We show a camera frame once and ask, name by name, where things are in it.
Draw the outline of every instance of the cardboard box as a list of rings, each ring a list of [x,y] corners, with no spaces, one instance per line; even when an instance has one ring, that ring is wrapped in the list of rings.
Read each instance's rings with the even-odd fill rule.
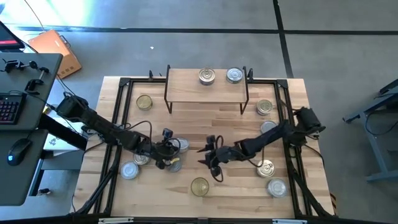
[[[63,55],[61,66],[58,69],[59,77],[65,78],[81,69],[79,61],[69,48],[70,44],[57,31],[49,30],[28,41],[29,45],[39,53],[60,53]]]

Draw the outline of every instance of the wooden shelf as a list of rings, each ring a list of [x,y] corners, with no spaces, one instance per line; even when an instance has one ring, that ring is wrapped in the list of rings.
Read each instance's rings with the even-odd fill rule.
[[[200,69],[171,68],[166,100],[171,103],[245,103],[245,81],[232,84],[226,80],[227,69],[214,69],[215,81],[205,86],[199,82]]]

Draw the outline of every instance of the computer mouse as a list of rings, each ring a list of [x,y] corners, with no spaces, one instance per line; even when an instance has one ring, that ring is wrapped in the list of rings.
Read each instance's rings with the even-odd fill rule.
[[[24,138],[16,141],[10,148],[7,155],[7,162],[10,166],[19,165],[25,157],[27,150],[29,149],[32,141]]]

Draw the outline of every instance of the wooden table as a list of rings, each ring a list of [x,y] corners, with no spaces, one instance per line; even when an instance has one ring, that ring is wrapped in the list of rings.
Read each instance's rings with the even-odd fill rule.
[[[119,79],[120,77],[104,77],[96,110],[108,120],[112,117]],[[309,106],[304,80],[288,79],[288,82],[292,107]],[[150,95],[154,102],[149,111],[141,111],[135,104],[137,97],[142,94]],[[218,183],[213,180],[207,167],[197,162],[204,158],[204,153],[196,153],[196,150],[204,147],[209,134],[221,134],[225,144],[232,145],[234,141],[260,135],[259,128],[265,120],[279,122],[275,106],[268,116],[259,116],[255,111],[256,102],[260,99],[268,99],[275,105],[273,86],[249,84],[249,96],[250,101],[243,115],[239,113],[239,105],[218,103],[176,103],[172,114],[169,114],[164,102],[163,83],[135,83],[128,122],[135,124],[142,120],[151,121],[155,141],[162,139],[164,128],[169,128],[174,131],[174,137],[189,139],[191,148],[182,154],[183,169],[178,173],[159,170],[152,161],[141,167],[141,173],[134,180],[125,180],[119,174],[112,216],[293,218],[290,189],[284,198],[272,198],[266,191],[266,184],[271,178],[281,178],[289,187],[282,140],[265,148],[265,158],[271,160],[276,168],[271,178],[260,178],[249,162],[236,161],[221,165],[224,182]],[[124,97],[125,95],[122,98],[119,121]],[[149,133],[146,124],[135,130]],[[97,143],[98,140],[91,140],[88,147]],[[317,141],[308,139],[308,145],[319,151]],[[104,152],[105,146],[101,146],[85,154],[75,191],[74,204],[77,209],[98,185]],[[123,150],[121,164],[131,160],[132,153]],[[259,160],[261,153],[254,159],[255,162]],[[302,160],[308,188],[323,208],[333,213],[321,158],[303,147]],[[196,197],[191,193],[190,184],[196,177],[204,177],[210,183],[210,190],[205,197]],[[105,189],[101,210],[106,204],[108,187],[109,185]],[[297,191],[300,208],[305,212],[298,186]]]

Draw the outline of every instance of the gray floor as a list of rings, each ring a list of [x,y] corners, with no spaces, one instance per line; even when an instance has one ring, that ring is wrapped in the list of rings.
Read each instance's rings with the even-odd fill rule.
[[[46,25],[94,27],[184,27],[275,29],[271,0],[222,1],[30,1]],[[279,0],[286,29],[397,30],[393,0]],[[37,26],[24,3],[6,6],[3,22]],[[28,39],[25,32],[18,32]],[[63,33],[83,65],[65,83],[95,107],[105,75],[164,73],[166,65],[252,67],[255,77],[286,77],[278,35],[271,34],[112,34]],[[343,218],[397,223],[398,183],[369,184],[378,172],[365,132],[341,118],[365,105],[378,89],[396,79],[398,36],[287,35],[295,78],[304,78],[311,107],[327,127],[320,146],[331,192]],[[50,103],[62,99],[54,84]],[[0,208],[0,219],[69,212],[77,173],[51,171],[43,187],[49,197],[27,198],[21,207]]]

